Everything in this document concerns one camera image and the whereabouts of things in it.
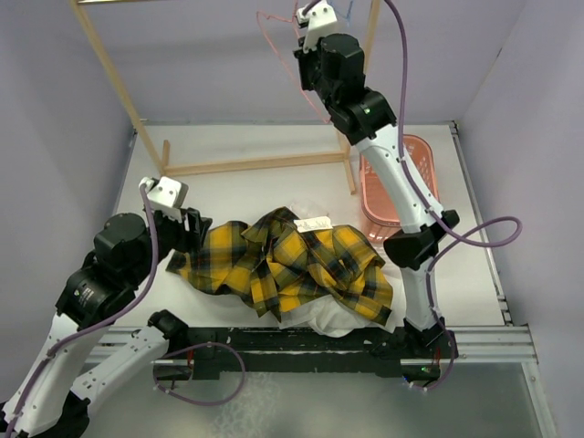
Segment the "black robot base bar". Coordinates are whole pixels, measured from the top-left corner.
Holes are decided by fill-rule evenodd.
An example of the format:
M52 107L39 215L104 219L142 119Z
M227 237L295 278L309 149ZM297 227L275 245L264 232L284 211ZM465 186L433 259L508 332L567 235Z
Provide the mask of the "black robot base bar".
M217 380L224 372L368 373L382 378L404 377L408 382L435 382L439 360L458 358L454 333L436 325L422 332L406 324L389 333L361 328L341 338L317 334L311 328L190 328L168 310L153 313L148 324L178 352L201 344L193 365L181 365L189 379Z

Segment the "wooden clothes rack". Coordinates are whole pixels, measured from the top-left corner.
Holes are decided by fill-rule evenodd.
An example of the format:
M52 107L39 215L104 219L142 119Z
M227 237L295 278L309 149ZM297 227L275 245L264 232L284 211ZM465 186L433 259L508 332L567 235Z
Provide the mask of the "wooden clothes rack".
M349 142L339 135L339 149L308 154L260 156L257 158L170 163L171 144L157 152L145 125L154 124L284 124L293 119L296 107L287 104L276 76L254 54L264 39L273 43L261 26L258 34L237 34L237 21L249 12L236 13L240 2L188 1L179 11L169 1L150 1L150 13L135 12L135 1L108 1L113 23L99 31L89 14L93 1L70 4L122 107L130 117L156 169L178 177L219 172L240 172L328 163L343 164L349 192L357 185L349 164ZM194 12L196 6L212 6L213 14Z

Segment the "white collared shirt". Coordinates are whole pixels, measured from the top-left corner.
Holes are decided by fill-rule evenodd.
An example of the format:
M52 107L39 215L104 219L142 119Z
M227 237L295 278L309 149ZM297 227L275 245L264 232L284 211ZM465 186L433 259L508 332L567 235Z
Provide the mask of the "white collared shirt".
M403 326L406 311L406 298L402 280L387 276L393 288L391 314L385 323L375 323L361 316L356 311L341 305L332 296L320 297L298 308L283 312L278 322L280 329L308 327L317 334L330 338L341 338L356 329L382 329L393 333Z

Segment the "light blue wire hanger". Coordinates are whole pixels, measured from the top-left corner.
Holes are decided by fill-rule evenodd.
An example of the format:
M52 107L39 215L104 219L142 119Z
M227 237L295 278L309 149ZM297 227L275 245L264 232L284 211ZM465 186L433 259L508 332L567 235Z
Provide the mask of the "light blue wire hanger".
M344 20L347 24L351 22L354 0L333 0L330 2L336 15Z

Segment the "yellow plaid flannel shirt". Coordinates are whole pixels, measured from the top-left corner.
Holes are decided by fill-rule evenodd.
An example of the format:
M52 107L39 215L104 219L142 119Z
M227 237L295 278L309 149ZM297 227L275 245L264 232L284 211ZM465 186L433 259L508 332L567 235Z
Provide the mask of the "yellow plaid flannel shirt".
M393 289L384 261L348 224L301 232L280 207L254 224L229 221L208 231L203 247L173 253L167 270L208 295L234 295L258 316L287 312L332 297L369 322L384 325Z

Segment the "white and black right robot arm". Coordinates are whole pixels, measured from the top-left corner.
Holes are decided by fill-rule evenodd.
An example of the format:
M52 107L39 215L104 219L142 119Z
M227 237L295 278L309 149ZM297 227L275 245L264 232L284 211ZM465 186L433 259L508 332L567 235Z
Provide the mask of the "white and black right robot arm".
M412 185L427 186L399 137L397 118L383 95L366 86L365 54L354 36L305 35L294 52L301 87L318 94L334 127L370 164L390 196L401 229L383 247L401 270L406 297L407 350L426 357L438 346L443 318L435 305L431 263L447 230L460 222L431 192L418 195Z

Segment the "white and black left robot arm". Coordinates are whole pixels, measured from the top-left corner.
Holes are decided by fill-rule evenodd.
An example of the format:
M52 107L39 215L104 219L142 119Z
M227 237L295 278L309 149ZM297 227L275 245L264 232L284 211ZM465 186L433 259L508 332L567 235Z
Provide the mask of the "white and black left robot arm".
M1 405L7 437L79 437L90 419L134 373L187 349L187 325L168 310L155 312L136 338L95 368L90 352L123 311L137 306L158 264L173 250L201 248L211 226L192 208L173 219L116 214L94 237L94 248L61 293L45 344L16 393Z

